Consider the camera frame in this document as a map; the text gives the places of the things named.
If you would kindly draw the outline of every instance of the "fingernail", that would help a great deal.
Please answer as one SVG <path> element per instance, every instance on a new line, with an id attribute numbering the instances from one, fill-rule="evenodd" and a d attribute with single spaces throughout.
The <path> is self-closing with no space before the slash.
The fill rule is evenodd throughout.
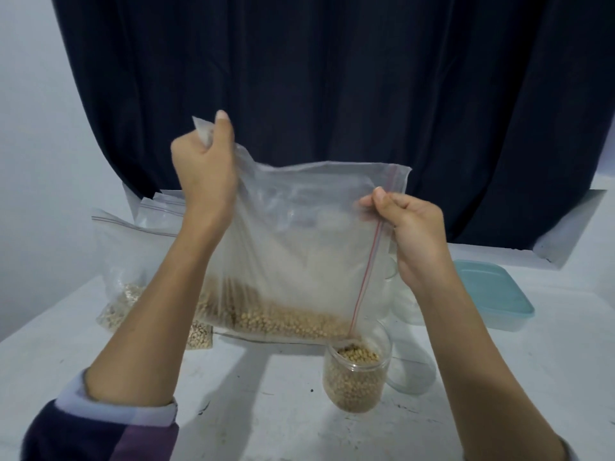
<path id="1" fill-rule="evenodd" d="M 374 189 L 374 199 L 376 200 L 376 202 L 382 202 L 385 195 L 386 192 L 380 186 Z"/>
<path id="2" fill-rule="evenodd" d="M 229 115 L 227 115 L 224 110 L 218 110 L 216 112 L 216 121 L 218 121 L 218 120 L 228 120 L 228 119 L 229 119 Z"/>

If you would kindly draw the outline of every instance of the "hand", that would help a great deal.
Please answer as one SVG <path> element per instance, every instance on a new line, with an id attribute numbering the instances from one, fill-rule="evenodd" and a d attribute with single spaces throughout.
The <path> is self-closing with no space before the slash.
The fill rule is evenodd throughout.
<path id="1" fill-rule="evenodd" d="M 456 276 L 447 245 L 442 210 L 411 195 L 387 193 L 381 187 L 359 200 L 374 207 L 395 226 L 399 275 L 419 297 L 442 280 Z"/>
<path id="2" fill-rule="evenodd" d="M 226 112 L 216 113 L 213 144 L 206 149 L 197 131 L 171 144 L 173 166 L 186 197 L 186 223 L 204 223 L 221 237 L 233 219 L 237 195 L 235 137 Z"/>

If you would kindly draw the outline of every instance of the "teal container lid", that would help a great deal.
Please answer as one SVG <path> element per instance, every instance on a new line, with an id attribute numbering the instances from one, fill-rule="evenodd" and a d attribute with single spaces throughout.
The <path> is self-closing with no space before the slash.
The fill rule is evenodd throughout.
<path id="1" fill-rule="evenodd" d="M 487 262 L 454 263 L 465 289 L 479 311 L 516 318 L 534 317 L 534 306 L 502 267 Z"/>

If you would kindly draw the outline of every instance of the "dark blue curtain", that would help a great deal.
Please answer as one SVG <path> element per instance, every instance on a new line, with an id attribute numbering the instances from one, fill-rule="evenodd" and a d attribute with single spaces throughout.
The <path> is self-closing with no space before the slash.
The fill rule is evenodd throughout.
<path id="1" fill-rule="evenodd" d="M 259 162 L 410 165 L 449 240 L 523 249 L 588 190 L 615 109 L 615 0 L 54 4 L 139 195 L 178 188 L 171 140 L 225 109 Z"/>

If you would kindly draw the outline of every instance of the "person's left hand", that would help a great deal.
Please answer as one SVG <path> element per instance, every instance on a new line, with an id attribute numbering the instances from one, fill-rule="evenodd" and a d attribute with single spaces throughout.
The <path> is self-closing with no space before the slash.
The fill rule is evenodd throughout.
<path id="1" fill-rule="evenodd" d="M 197 131 L 171 144 L 173 166 L 186 197 L 186 222 L 203 222 L 221 237 L 233 219 L 237 195 L 233 125 L 226 112 L 216 113 L 213 144 L 206 149 Z"/>

